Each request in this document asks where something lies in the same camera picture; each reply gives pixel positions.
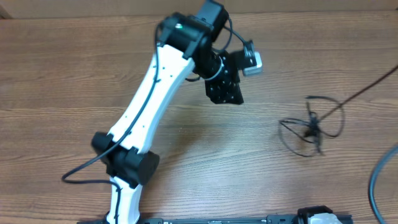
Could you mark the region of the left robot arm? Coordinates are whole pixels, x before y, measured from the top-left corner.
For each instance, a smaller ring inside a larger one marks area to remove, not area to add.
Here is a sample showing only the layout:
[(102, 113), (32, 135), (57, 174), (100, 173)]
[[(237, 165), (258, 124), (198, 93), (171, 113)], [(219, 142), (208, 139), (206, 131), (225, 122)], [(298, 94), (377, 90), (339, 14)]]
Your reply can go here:
[(196, 15), (176, 12), (155, 28), (154, 54), (136, 94), (109, 132), (98, 132), (91, 141), (113, 190), (105, 223), (139, 221), (142, 188), (159, 164), (158, 155), (150, 152), (155, 130), (189, 74), (204, 79), (213, 103), (243, 103), (237, 63), (212, 47), (229, 20), (223, 5), (206, 1)]

